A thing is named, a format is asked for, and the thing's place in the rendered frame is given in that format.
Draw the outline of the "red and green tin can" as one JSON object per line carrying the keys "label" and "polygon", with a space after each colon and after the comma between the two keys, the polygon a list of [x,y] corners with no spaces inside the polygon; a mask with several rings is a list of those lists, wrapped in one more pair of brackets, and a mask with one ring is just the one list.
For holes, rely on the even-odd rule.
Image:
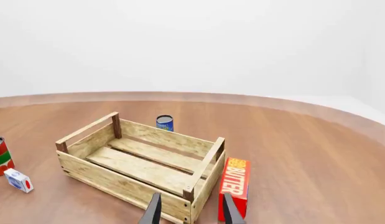
{"label": "red and green tin can", "polygon": [[4,171],[13,168],[15,168],[15,165],[11,153],[4,138],[0,137],[0,176],[4,175]]}

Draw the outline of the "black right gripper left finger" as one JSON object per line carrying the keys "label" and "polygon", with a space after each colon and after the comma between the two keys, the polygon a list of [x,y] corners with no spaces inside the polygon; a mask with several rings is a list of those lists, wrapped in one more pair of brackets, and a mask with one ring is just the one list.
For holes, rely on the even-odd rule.
{"label": "black right gripper left finger", "polygon": [[162,201],[161,194],[154,193],[138,224],[159,224],[161,217]]}

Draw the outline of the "small white printed box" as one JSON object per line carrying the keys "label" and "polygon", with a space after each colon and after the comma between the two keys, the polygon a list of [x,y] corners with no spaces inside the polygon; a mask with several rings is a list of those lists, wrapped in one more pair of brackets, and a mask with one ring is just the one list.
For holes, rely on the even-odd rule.
{"label": "small white printed box", "polygon": [[8,169],[4,171],[4,175],[9,184],[27,194],[34,189],[29,177],[19,171],[16,171],[15,169]]}

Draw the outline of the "wooden slat tray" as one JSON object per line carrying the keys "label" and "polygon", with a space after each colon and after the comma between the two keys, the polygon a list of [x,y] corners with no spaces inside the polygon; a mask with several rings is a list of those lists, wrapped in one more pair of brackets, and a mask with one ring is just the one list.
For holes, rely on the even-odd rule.
{"label": "wooden slat tray", "polygon": [[206,141],[121,119],[114,112],[55,143],[69,177],[160,217],[194,224],[225,165],[225,139]]}

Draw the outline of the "blue tin can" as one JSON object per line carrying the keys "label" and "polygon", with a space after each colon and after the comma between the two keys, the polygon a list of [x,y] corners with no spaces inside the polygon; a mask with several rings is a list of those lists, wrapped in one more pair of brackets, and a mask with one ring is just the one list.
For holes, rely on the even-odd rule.
{"label": "blue tin can", "polygon": [[171,115],[159,115],[156,118],[156,128],[173,132],[174,131],[173,117]]}

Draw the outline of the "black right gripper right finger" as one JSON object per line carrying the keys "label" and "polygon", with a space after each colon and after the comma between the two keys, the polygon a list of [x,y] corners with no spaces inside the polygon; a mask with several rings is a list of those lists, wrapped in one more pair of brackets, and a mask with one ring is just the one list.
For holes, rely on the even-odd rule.
{"label": "black right gripper right finger", "polygon": [[223,215],[225,224],[246,224],[233,202],[231,194],[223,195]]}

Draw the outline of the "red butter box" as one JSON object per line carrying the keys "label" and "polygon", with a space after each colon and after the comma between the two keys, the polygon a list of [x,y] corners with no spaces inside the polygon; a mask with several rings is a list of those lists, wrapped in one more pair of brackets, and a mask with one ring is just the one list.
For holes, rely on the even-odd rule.
{"label": "red butter box", "polygon": [[218,200],[218,220],[220,222],[225,221],[223,212],[224,194],[231,195],[241,217],[246,217],[250,173],[251,162],[232,157],[227,158],[221,177]]}

